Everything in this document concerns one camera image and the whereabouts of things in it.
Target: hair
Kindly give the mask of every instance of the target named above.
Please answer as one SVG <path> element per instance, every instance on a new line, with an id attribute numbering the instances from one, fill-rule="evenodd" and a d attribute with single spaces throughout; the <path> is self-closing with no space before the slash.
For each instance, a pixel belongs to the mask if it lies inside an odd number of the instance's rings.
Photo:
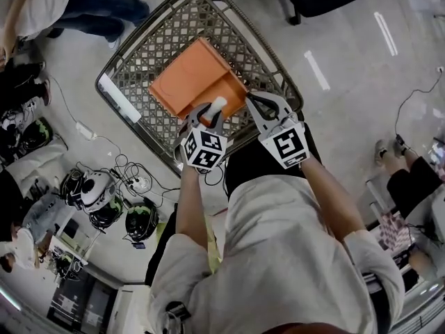
<path id="1" fill-rule="evenodd" d="M 13 271 L 13 268 L 9 265 L 9 261 L 6 256 L 0 257 L 0 265 L 7 273 L 11 273 Z"/>

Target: orange plastic box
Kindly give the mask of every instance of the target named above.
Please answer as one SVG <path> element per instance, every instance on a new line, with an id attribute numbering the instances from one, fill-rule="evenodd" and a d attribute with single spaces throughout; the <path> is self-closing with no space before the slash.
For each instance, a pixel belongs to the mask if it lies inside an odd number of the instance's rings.
<path id="1" fill-rule="evenodd" d="M 226 118 L 245 104 L 247 89 L 204 38 L 197 39 L 149 87 L 172 115 L 184 119 L 195 107 L 221 96 Z"/>

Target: floor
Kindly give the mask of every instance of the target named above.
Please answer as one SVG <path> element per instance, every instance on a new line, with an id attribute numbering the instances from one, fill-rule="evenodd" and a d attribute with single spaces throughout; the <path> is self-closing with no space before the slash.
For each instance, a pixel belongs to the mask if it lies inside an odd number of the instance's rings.
<path id="1" fill-rule="evenodd" d="M 162 0 L 146 0 L 155 7 Z M 234 0 L 253 21 L 289 71 L 304 98 L 304 115 L 323 163 L 357 200 L 366 221 L 369 195 L 365 181 L 379 173 L 373 146 L 394 137 L 399 104 L 415 88 L 429 89 L 437 67 L 445 65 L 444 0 L 358 0 L 326 15 L 288 25 L 278 0 Z M 390 30 L 397 55 L 392 56 L 375 18 L 380 13 Z M 179 180 L 122 124 L 95 91 L 95 79 L 111 52 L 106 41 L 76 31 L 56 40 L 39 41 L 48 71 L 60 83 L 77 120 L 117 143 L 132 161 L 143 163 L 164 185 Z M 318 79 L 308 51 L 318 64 Z M 445 117 L 445 81 L 431 94 L 415 95 L 400 113 L 398 131 L 414 148 L 427 147 Z M 110 167 L 118 153 L 107 140 L 86 141 L 76 132 L 55 83 L 53 102 L 44 111 L 67 142 L 67 165 L 77 161 L 93 168 Z M 216 180 L 219 175 L 211 175 Z M 220 187 L 204 188 L 207 214 L 227 206 Z M 177 194 L 169 195 L 177 199 Z M 166 201 L 162 217 L 172 211 Z M 134 250 L 122 241 L 124 219 L 97 239 L 91 262 L 125 282 L 141 281 L 155 247 Z"/>

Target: shopping cart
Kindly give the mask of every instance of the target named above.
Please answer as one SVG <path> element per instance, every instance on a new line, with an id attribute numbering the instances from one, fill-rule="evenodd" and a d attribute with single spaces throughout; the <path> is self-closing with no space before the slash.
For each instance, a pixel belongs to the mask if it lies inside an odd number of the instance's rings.
<path id="1" fill-rule="evenodd" d="M 286 98 L 302 120 L 302 98 L 268 43 L 231 0 L 165 0 L 116 51 L 96 80 L 96 90 L 127 126 L 176 174 L 173 157 L 180 119 L 148 88 L 197 38 L 206 38 L 248 90 Z M 246 107 L 227 119 L 226 157 L 254 140 L 258 130 Z"/>

